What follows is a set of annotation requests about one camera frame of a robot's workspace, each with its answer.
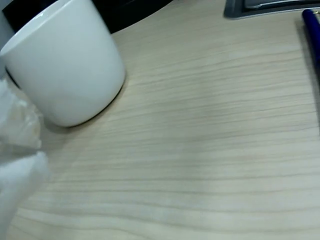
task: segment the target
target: mug rim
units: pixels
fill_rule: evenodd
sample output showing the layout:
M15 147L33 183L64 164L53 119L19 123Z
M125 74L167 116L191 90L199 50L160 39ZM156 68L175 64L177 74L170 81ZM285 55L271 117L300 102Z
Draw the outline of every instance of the mug rim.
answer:
M72 2L77 0L58 0L53 4L46 7L44 10L39 12L36 16L34 16L30 21L28 21L19 31L17 31L2 47L0 51L0 57L9 53L12 49L20 45L24 40L33 35L36 31L38 31L42 26L44 26L48 21L53 19L56 15L58 15L63 9L65 9Z

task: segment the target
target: blue pen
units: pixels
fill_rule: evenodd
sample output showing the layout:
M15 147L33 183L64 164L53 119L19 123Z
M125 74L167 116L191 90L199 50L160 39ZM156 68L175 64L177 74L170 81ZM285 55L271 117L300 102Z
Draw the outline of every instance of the blue pen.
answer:
M320 67L320 23L315 14L316 13L314 13L310 9L306 9L302 12L302 17L307 32L310 36L313 55L315 58L315 65L317 67Z

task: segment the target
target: white cloth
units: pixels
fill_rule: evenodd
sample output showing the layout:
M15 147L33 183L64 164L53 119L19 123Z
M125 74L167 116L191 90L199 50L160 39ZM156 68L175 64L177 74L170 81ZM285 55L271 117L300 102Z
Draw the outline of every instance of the white cloth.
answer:
M48 159L40 147L37 114L0 80L0 240L6 239L21 201L49 176Z

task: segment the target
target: mug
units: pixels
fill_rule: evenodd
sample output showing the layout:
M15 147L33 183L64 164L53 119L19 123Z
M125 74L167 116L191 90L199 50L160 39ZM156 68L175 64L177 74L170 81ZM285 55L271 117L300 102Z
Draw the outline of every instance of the mug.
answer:
M101 112L126 74L91 0L56 1L5 44L0 59L43 116L62 127Z

